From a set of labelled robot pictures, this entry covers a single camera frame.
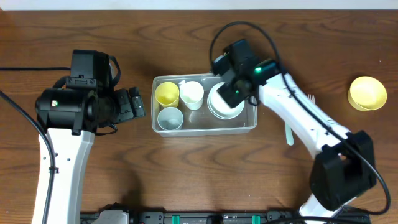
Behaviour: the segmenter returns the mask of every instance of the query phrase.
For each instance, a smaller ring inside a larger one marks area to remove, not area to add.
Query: gray plastic container
[[[157,124],[157,115],[163,109],[162,106],[155,99],[155,90],[163,82],[175,83],[178,87],[179,83],[196,81],[200,83],[205,89],[203,97],[203,105],[198,110],[192,111],[185,106],[184,102],[180,99],[178,109],[184,115],[184,122],[181,130],[169,131],[163,130]],[[168,75],[160,76],[154,79],[152,85],[152,99],[151,99],[151,116],[152,128],[155,132],[163,137],[179,137],[179,136],[204,136],[204,135],[217,135],[217,134],[242,134],[248,133],[250,130],[257,126],[257,108],[245,102],[244,109],[241,114],[236,118],[229,120],[221,120],[216,118],[207,107],[207,97],[211,88],[222,82],[222,78],[214,76],[213,74],[198,74],[198,75]]]

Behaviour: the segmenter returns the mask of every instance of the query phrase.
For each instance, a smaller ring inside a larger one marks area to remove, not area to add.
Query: green strip
[[[261,217],[259,215],[253,215],[253,224],[261,224]]]
[[[172,224],[180,224],[180,216],[179,215],[172,215]]]

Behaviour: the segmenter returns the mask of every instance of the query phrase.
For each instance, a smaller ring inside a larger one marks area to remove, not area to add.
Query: stack of plates
[[[244,108],[244,101],[242,101],[237,107],[230,108],[225,101],[218,94],[217,89],[221,87],[224,82],[217,83],[210,90],[207,98],[207,106],[210,112],[219,119],[232,119],[242,113]]]

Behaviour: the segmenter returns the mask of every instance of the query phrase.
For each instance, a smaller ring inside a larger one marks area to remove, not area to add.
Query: yellow bowl
[[[156,101],[164,108],[177,107],[180,97],[178,86],[172,82],[160,84],[155,90]]]
[[[348,101],[360,111],[377,110],[386,103],[387,91],[379,80],[359,77],[352,82],[348,90]]]

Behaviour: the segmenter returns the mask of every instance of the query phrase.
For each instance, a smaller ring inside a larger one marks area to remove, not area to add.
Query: rectangular tray
[[[203,98],[203,105],[198,110],[192,111],[185,106],[180,98],[178,109],[183,113],[184,122],[181,130],[170,131],[163,130],[157,123],[157,115],[163,109],[162,106],[155,99],[155,90],[163,82],[175,83],[178,87],[179,83],[196,81],[200,83],[205,89]],[[163,137],[178,137],[178,136],[204,136],[217,134],[242,134],[248,133],[257,126],[257,108],[245,101],[244,109],[236,118],[229,120],[221,120],[216,118],[207,107],[207,97],[211,88],[222,82],[221,77],[216,77],[211,73],[198,75],[168,75],[160,76],[154,79],[152,85],[152,99],[151,99],[151,116],[152,128],[155,132]]]

